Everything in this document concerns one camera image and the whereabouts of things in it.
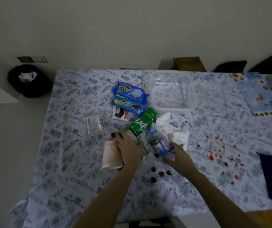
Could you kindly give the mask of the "person's right hand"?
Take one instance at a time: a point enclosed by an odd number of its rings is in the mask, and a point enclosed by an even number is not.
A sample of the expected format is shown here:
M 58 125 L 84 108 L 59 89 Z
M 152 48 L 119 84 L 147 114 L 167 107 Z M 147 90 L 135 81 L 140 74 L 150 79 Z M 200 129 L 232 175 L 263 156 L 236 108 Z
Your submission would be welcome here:
M 176 172 L 184 176 L 187 179 L 191 179 L 191 176 L 198 174 L 199 171 L 192 161 L 191 157 L 186 151 L 183 150 L 181 145 L 174 142 L 170 142 L 174 147 L 175 166 L 171 166 Z

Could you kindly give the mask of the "person's left hand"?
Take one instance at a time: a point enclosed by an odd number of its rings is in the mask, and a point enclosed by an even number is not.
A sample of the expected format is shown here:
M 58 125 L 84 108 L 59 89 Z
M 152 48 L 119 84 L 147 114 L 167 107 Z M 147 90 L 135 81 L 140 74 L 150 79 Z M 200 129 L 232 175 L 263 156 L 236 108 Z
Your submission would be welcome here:
M 124 130 L 116 132 L 114 139 L 120 149 L 124 168 L 136 170 L 140 164 L 142 152 L 136 150 L 134 140 Z

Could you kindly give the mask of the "green soda can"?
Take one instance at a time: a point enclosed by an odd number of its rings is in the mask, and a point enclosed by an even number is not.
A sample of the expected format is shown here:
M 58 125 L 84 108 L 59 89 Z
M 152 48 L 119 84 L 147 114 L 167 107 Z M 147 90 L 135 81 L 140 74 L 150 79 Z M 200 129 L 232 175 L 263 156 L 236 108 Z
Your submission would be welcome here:
M 126 128 L 124 128 L 124 131 L 134 140 L 134 143 L 136 145 L 139 144 L 140 140 L 137 137 L 136 133 L 132 129 L 130 129 L 129 127 L 126 127 Z M 146 150 L 146 148 L 143 145 L 141 160 L 143 160 L 144 158 L 146 158 L 147 155 L 148 155 L 148 151 Z
M 151 125 L 159 117 L 158 112 L 149 108 L 145 111 L 137 120 L 135 120 L 130 125 L 130 130 L 135 134 L 135 136 L 140 135 L 149 125 Z

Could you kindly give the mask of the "clear plastic water bottle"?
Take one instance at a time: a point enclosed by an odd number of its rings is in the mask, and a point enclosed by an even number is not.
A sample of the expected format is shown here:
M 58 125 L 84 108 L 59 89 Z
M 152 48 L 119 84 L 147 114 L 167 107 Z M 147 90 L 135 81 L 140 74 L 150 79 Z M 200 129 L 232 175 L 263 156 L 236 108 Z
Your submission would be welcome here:
M 154 153 L 158 153 L 159 157 L 167 156 L 174 150 L 174 147 L 168 141 L 166 136 L 158 131 L 155 127 L 152 127 L 149 130 L 146 138 L 148 143 L 153 148 Z

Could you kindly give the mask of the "person's left forearm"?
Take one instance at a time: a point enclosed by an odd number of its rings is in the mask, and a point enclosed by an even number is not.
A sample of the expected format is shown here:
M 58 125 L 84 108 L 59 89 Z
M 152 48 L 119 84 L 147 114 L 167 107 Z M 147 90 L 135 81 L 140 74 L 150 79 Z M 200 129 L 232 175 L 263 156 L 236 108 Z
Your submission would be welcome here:
M 125 164 L 81 214 L 72 228 L 114 228 L 139 164 Z

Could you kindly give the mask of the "person's right forearm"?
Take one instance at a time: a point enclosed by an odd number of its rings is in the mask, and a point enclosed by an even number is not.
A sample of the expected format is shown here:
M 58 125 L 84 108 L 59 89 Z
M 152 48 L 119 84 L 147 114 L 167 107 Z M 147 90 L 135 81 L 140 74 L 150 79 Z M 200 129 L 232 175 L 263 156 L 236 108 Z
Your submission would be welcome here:
M 221 228 L 263 228 L 199 171 L 183 172 L 198 190 Z

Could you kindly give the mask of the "crumpled white tissue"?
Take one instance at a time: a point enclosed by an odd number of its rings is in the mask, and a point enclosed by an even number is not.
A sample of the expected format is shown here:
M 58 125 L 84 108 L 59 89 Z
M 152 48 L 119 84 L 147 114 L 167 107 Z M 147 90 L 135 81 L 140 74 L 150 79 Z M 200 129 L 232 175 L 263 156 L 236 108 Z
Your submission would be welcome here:
M 164 134 L 169 141 L 172 141 L 183 147 L 187 151 L 188 141 L 190 137 L 189 130 L 183 130 L 170 124 L 171 113 L 167 112 L 156 119 L 155 127 Z

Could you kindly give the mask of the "white pink paper cup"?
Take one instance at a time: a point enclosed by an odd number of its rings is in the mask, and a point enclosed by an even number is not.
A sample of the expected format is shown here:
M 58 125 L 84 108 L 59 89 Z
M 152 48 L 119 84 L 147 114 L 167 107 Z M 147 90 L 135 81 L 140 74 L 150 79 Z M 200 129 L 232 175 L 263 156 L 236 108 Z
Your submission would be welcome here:
M 119 169 L 123 167 L 123 160 L 117 141 L 109 140 L 104 144 L 102 170 Z

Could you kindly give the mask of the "small white cookie packet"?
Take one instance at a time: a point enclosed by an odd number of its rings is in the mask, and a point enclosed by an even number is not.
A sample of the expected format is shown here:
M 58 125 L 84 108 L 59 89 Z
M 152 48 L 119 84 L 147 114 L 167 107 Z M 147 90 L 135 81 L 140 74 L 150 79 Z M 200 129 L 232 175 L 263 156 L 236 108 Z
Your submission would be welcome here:
M 111 119 L 116 119 L 116 120 L 128 122 L 129 121 L 129 111 L 127 111 L 119 106 L 113 105 L 113 113 L 112 113 Z

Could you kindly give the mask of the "blue sandwich cookie packet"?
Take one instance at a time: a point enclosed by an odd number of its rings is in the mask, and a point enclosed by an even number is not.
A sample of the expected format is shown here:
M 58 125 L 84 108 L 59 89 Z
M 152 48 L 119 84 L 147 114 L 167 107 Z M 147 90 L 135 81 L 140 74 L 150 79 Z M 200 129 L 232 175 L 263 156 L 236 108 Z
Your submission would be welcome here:
M 144 113 L 147 105 L 147 96 L 144 96 L 142 100 L 132 100 L 121 95 L 115 95 L 112 105 L 121 107 L 124 110 L 127 110 L 137 116 L 140 116 Z

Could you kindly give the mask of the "clear wrapper with white label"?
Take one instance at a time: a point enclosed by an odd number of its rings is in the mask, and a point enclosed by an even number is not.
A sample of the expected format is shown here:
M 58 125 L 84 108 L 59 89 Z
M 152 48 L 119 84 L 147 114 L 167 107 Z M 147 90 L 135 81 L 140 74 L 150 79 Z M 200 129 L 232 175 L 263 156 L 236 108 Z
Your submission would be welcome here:
M 97 112 L 85 116 L 87 122 L 88 133 L 87 135 L 94 135 L 99 132 L 105 131 L 103 122 L 103 113 Z

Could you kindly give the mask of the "scattered red bits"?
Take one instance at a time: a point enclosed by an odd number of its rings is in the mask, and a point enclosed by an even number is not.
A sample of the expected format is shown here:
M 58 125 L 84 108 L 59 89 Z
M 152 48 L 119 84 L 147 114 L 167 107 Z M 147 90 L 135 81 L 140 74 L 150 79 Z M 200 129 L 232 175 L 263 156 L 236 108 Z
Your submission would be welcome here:
M 190 153 L 199 171 L 217 187 L 234 187 L 246 173 L 245 153 L 223 137 L 206 136 Z

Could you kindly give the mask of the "blue wafer biscuit packet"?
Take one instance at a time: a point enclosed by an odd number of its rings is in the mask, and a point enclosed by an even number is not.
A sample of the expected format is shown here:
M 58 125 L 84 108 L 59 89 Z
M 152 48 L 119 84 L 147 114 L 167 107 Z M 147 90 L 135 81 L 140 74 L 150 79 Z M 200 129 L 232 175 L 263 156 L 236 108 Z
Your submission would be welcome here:
M 145 104 L 147 97 L 149 97 L 149 94 L 146 94 L 142 88 L 119 81 L 113 88 L 113 94 L 125 97 L 141 104 Z

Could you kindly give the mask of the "clear plastic container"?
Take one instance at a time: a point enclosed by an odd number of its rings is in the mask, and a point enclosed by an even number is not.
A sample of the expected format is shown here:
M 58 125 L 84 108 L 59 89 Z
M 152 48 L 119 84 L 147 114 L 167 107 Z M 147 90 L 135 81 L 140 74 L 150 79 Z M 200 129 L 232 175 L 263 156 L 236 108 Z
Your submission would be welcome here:
M 198 106 L 190 72 L 156 70 L 149 76 L 149 103 L 158 113 L 189 113 Z

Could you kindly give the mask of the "floral white blue tablecloth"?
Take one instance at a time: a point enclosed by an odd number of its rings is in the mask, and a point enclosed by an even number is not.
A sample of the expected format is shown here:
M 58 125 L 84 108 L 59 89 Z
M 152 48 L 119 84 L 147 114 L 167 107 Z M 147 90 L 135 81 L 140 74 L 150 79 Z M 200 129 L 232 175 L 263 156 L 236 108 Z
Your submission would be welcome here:
M 131 122 L 111 119 L 113 87 L 123 81 L 149 93 L 153 70 L 60 70 L 54 81 L 29 196 L 10 211 L 18 228 L 71 228 L 118 170 L 101 169 L 111 133 Z M 206 136 L 234 142 L 246 173 L 218 187 L 244 211 L 272 209 L 258 153 L 272 155 L 272 115 L 255 117 L 229 73 L 190 72 L 198 106 L 172 113 L 170 124 L 190 131 L 187 153 Z M 87 135 L 85 116 L 103 113 L 105 131 Z

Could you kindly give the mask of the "brown cardboard box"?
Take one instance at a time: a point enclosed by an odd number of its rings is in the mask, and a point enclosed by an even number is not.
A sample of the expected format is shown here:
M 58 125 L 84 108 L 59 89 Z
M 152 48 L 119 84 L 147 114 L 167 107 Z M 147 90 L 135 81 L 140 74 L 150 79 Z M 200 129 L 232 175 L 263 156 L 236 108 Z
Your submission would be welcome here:
M 199 57 L 173 58 L 174 64 L 171 70 L 207 72 Z

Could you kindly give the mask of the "blue printed paper sheet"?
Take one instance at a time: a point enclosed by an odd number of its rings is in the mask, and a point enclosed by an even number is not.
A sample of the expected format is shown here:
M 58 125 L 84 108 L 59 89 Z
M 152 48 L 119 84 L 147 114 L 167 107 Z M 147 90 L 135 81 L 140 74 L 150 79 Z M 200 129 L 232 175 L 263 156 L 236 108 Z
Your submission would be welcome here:
M 255 117 L 272 115 L 272 90 L 258 72 L 232 73 Z

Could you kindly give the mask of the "black trash bin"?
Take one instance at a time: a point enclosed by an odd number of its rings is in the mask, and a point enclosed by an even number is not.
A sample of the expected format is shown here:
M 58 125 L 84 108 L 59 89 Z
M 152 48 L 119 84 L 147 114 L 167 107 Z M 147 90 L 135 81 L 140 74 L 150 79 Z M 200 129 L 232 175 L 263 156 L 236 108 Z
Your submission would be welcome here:
M 19 80 L 20 73 L 31 71 L 38 74 L 35 80 L 30 83 L 23 83 Z M 17 92 L 26 98 L 38 98 L 49 92 L 53 87 L 52 81 L 39 68 L 30 64 L 16 66 L 9 70 L 7 80 Z

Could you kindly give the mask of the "white tissue in bin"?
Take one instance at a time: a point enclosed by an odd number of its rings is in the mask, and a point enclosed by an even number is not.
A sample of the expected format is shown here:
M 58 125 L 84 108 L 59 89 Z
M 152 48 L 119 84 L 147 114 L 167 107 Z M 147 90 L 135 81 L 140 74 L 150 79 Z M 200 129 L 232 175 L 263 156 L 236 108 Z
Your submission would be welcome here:
M 37 73 L 34 71 L 28 72 L 28 73 L 20 73 L 18 76 L 19 80 L 23 83 L 30 83 L 37 77 Z

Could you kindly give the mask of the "wall socket plate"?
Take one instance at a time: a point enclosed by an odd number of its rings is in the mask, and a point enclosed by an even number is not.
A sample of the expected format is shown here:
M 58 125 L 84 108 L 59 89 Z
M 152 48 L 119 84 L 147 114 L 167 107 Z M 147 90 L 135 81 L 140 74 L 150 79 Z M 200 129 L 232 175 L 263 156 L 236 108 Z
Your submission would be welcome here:
M 48 60 L 45 56 L 19 56 L 17 59 L 24 64 L 48 63 Z

